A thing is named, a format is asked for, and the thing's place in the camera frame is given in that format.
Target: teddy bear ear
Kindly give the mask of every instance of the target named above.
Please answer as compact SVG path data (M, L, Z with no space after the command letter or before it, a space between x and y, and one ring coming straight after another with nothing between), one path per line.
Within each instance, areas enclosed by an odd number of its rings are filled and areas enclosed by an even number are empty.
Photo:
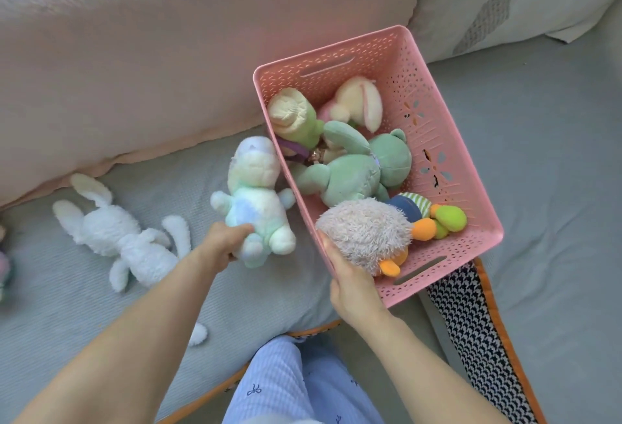
M398 139L403 140L404 142L406 142L406 134L401 129L393 129L391 131L391 135L397 137Z

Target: basket handle slot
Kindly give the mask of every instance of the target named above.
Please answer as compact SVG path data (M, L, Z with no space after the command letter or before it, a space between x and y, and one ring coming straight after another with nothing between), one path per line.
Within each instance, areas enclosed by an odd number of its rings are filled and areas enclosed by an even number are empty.
M327 60L326 62L320 62L317 65L311 65L305 68L300 72L300 76L302 78L311 77L312 75L321 74L322 72L327 72L328 70L332 70L333 68L338 68L339 66L348 65L350 62L354 60L354 55L351 53L342 55L341 57L334 58L331 60Z
M419 273L423 273L428 268L433 267L437 263L443 262L447 258L447 255L441 255L440 257L433 258L430 262L423 264L419 268L411 271L409 274L404 275L403 277L396 278L393 282L394 287L398 287L403 283L406 283L408 280L415 278Z

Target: blue striped pants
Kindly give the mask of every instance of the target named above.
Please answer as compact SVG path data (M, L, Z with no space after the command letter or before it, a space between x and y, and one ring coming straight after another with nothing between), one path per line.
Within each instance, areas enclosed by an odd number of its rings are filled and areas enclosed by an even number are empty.
M235 390L223 424L264 415L324 424L383 424L325 334L301 344L280 336L258 350Z

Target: forearm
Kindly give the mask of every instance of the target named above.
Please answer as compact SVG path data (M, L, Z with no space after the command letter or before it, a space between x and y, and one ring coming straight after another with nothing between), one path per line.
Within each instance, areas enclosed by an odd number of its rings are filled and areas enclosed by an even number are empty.
M411 419L421 424L508 424L508 420L390 314L373 319L363 339L395 385Z
M215 271L195 250L107 327L17 423L153 422Z

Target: basket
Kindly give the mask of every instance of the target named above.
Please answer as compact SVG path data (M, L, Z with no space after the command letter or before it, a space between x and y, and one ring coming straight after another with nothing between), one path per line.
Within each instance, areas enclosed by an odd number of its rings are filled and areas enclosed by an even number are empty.
M434 203L458 206L468 217L465 230L443 240L413 241L399 278L376 280L384 303L392 306L499 244L503 229L447 105L406 27L389 27L258 67L253 81L274 145L279 147L266 106L276 92L296 88L315 108L320 108L343 82L356 75L374 80L383 99L383 122L377 133L395 128L406 133L413 165L401 191L419 193ZM277 151L309 232L332 270L315 231L315 221L327 208L316 195L300 195L283 154Z

